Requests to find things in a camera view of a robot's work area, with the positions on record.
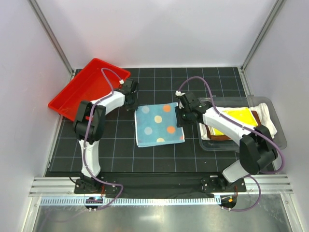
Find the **blue orange patterned towel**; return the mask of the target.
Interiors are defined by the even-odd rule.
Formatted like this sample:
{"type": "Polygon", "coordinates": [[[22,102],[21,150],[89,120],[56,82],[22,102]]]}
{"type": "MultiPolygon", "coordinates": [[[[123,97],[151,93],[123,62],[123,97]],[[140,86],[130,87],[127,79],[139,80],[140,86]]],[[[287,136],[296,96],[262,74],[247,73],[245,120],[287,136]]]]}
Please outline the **blue orange patterned towel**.
{"type": "Polygon", "coordinates": [[[182,127],[177,127],[176,102],[138,107],[134,113],[136,144],[139,148],[185,142],[182,127]]]}

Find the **brown towel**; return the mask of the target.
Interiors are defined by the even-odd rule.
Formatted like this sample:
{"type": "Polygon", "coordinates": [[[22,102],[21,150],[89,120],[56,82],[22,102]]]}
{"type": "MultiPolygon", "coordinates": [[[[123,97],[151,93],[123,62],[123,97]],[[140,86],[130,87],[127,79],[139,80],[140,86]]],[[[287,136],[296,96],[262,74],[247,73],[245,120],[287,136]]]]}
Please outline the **brown towel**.
{"type": "MultiPolygon", "coordinates": [[[[240,119],[242,122],[249,123],[251,126],[260,126],[261,121],[259,119],[258,113],[256,111],[251,111],[252,116],[249,116],[249,113],[236,113],[233,110],[226,110],[225,113],[228,113],[230,116],[235,116],[236,119],[240,119]]],[[[205,132],[201,136],[203,140],[212,140],[212,141],[231,141],[231,138],[226,136],[221,131],[217,130],[214,127],[204,125],[205,132]]]]}

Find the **yellow patterned towel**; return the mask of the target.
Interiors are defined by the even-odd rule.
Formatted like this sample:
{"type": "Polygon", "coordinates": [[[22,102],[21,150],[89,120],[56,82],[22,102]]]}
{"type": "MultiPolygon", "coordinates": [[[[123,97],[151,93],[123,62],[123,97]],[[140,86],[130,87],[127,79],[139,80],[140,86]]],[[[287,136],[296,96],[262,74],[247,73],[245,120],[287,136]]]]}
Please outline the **yellow patterned towel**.
{"type": "MultiPolygon", "coordinates": [[[[257,112],[250,110],[248,107],[218,107],[218,109],[235,118],[236,120],[249,124],[253,127],[261,125],[257,112]]],[[[219,137],[222,137],[222,140],[229,140],[229,138],[224,133],[211,126],[207,126],[207,136],[211,139],[214,137],[214,140],[218,139],[219,137]]]]}

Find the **white terry towel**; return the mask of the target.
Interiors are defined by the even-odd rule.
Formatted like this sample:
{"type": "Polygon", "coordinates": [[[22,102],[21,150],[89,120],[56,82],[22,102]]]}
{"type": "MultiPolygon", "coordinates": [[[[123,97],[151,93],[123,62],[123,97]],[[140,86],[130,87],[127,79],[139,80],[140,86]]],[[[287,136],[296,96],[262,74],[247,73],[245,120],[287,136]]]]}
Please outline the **white terry towel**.
{"type": "MultiPolygon", "coordinates": [[[[268,106],[265,103],[261,103],[258,106],[249,107],[249,109],[256,111],[258,113],[259,119],[261,121],[261,125],[266,126],[268,128],[271,138],[274,139],[278,131],[274,123],[270,119],[270,113],[269,113],[268,106]]],[[[203,135],[203,132],[205,131],[206,130],[205,130],[204,124],[199,123],[199,132],[201,133],[201,136],[203,135]]]]}

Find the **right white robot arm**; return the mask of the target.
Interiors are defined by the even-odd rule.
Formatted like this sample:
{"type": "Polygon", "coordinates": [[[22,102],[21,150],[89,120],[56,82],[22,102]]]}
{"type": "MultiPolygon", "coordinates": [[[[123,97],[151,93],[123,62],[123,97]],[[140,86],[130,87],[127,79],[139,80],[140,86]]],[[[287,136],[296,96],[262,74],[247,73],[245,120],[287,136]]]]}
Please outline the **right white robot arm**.
{"type": "Polygon", "coordinates": [[[278,157],[278,147],[266,126],[251,126],[216,108],[213,101],[201,102],[192,92],[176,91],[179,105],[175,107],[177,127],[200,123],[223,132],[239,146],[239,160],[218,175],[217,185],[230,191],[235,182],[258,174],[278,157]]]}

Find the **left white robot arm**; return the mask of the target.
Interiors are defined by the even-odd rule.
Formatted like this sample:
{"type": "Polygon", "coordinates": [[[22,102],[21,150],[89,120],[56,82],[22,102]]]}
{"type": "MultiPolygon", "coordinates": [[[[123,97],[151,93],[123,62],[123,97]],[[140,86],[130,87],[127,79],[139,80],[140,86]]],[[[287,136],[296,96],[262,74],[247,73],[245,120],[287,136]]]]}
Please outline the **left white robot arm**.
{"type": "Polygon", "coordinates": [[[82,174],[88,178],[85,188],[91,193],[98,193],[102,188],[102,181],[98,177],[101,172],[98,150],[105,130],[106,115],[120,107],[128,111],[135,111],[138,107],[138,82],[129,78],[119,83],[119,88],[112,88],[107,95],[97,100],[81,101],[73,123],[81,147],[82,174]]]}

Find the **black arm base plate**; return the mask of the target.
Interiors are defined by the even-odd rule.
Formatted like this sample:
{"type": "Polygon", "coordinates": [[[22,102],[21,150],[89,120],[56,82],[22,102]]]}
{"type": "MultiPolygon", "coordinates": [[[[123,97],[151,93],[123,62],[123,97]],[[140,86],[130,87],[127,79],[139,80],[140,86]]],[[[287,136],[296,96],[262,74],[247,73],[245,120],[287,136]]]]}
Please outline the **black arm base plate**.
{"type": "Polygon", "coordinates": [[[81,176],[75,181],[75,194],[101,194],[122,198],[176,199],[208,197],[213,194],[246,192],[244,179],[229,183],[218,172],[176,173],[116,173],[104,172],[99,177],[105,183],[81,176]]]}

